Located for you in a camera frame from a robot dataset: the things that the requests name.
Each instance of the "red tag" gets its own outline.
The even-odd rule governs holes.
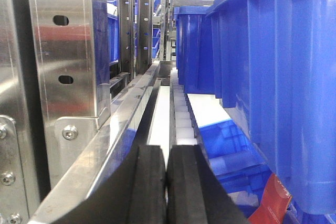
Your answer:
[[[292,196],[275,174],[266,184],[261,204],[248,218],[251,224],[281,224]]]

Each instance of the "slotted hole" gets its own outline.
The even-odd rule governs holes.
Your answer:
[[[55,25],[58,26],[67,26],[69,25],[69,19],[67,16],[63,16],[63,15],[55,15],[53,17],[53,22]]]
[[[58,81],[64,85],[73,84],[73,77],[71,76],[59,76]]]

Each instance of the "black rubber pad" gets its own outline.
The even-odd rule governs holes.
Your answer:
[[[198,145],[173,146],[167,170],[169,224],[248,224]]]
[[[165,213],[162,151],[141,145],[87,200],[53,223],[160,224],[166,223]]]

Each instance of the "bolt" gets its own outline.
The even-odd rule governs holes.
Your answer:
[[[1,183],[5,186],[11,186],[15,182],[15,176],[13,173],[1,174]]]
[[[66,140],[74,140],[78,136],[78,130],[75,126],[68,125],[63,129],[62,135]]]
[[[7,136],[7,129],[4,125],[0,124],[0,139],[4,139]]]
[[[20,214],[12,214],[8,218],[8,222],[9,224],[20,224],[22,222],[22,217],[20,216]]]

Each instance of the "reflective metal surface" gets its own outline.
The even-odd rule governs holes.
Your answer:
[[[166,29],[168,28],[166,24],[168,24],[168,12],[167,7],[169,6],[169,0],[161,0],[161,15],[160,15],[160,23],[161,23],[161,37],[160,37],[160,54],[159,59],[164,60],[166,58]]]
[[[153,0],[138,0],[136,73],[143,74],[152,63]]]
[[[26,223],[50,190],[33,34],[28,0],[0,10],[0,223]]]
[[[134,78],[134,1],[118,0],[120,71]]]
[[[20,213],[27,222],[29,209],[23,180],[15,121],[1,115],[0,123],[6,127],[7,135],[0,140],[0,214],[8,218],[14,212]]]
[[[211,6],[214,4],[213,0],[173,0],[173,6],[184,6],[184,5],[192,5],[192,6]]]
[[[132,141],[125,137],[127,129],[137,129],[151,92],[149,85],[158,70],[159,62],[155,61],[143,76],[118,94],[111,105],[111,118],[43,201],[30,224],[57,220],[86,199],[120,165],[128,151],[129,143],[125,141]]]
[[[173,18],[174,18],[174,5],[173,5],[173,0],[169,0],[169,10],[168,10],[168,17],[167,21],[169,24],[169,31],[167,33],[167,41],[166,41],[166,59],[167,60],[172,60],[172,39],[171,39],[171,34],[172,31],[174,30],[173,26]]]
[[[30,11],[54,187],[75,160],[72,150],[89,141],[64,139],[56,120],[99,118],[93,135],[110,115],[107,7],[106,0],[30,0]]]

